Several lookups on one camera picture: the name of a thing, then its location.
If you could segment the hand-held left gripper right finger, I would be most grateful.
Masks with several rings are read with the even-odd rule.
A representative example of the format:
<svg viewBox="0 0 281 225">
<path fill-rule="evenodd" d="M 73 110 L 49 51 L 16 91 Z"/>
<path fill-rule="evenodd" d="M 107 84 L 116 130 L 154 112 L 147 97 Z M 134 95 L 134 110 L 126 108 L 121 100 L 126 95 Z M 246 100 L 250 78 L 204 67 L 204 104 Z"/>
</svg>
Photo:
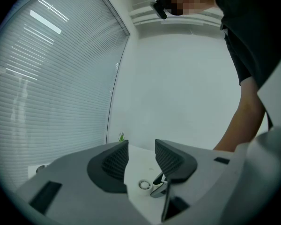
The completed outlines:
<svg viewBox="0 0 281 225">
<path fill-rule="evenodd" d="M 246 144 L 234 152 L 155 140 L 155 159 L 167 180 L 164 225 L 219 225 L 239 180 Z"/>
</svg>

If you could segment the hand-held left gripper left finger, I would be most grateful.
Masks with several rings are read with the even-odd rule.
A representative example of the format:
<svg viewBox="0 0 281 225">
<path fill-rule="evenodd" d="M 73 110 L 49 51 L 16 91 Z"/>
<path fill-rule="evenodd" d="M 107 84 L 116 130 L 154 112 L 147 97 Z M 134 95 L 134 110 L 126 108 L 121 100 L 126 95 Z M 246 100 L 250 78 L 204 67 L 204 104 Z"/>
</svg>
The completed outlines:
<svg viewBox="0 0 281 225">
<path fill-rule="evenodd" d="M 128 141 L 65 155 L 16 191 L 38 225 L 146 225 L 124 184 Z"/>
</svg>

